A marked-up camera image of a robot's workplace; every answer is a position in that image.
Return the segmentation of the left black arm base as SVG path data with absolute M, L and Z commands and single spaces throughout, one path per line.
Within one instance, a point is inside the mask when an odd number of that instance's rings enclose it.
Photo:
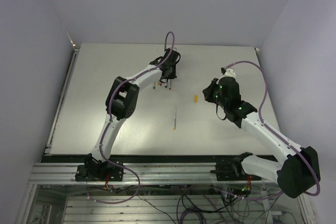
M 116 167 L 104 161 L 98 161 L 88 154 L 83 165 L 78 165 L 75 174 L 77 182 L 121 182 L 123 179 L 123 168 Z

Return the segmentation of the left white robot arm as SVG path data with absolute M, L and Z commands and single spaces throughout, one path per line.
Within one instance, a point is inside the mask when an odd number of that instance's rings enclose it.
M 111 154 L 112 146 L 123 123 L 135 112 L 139 93 L 157 82 L 173 80 L 176 65 L 181 54 L 171 48 L 165 49 L 164 55 L 151 61 L 149 65 L 130 77 L 115 78 L 106 99 L 106 119 L 94 148 L 87 155 L 86 163 L 92 162 L 88 174 L 94 180 L 102 180 L 107 175 L 104 163 Z

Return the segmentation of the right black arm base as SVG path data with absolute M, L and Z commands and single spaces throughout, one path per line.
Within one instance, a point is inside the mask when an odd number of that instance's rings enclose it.
M 216 175 L 217 181 L 248 181 L 251 176 L 244 172 L 242 161 L 249 156 L 252 156 L 252 153 L 245 152 L 234 157 L 231 161 L 216 163 L 215 169 L 210 170 L 210 173 Z

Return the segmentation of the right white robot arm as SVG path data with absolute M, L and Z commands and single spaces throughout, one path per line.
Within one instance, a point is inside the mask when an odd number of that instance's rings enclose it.
M 205 101 L 224 111 L 225 120 L 251 134 L 275 157 L 275 161 L 270 161 L 250 152 L 236 156 L 231 167 L 236 179 L 248 175 L 265 178 L 276 183 L 290 198 L 308 194 L 312 187 L 320 190 L 317 151 L 311 146 L 301 147 L 262 121 L 257 109 L 241 99 L 235 78 L 214 78 L 203 90 L 203 95 Z

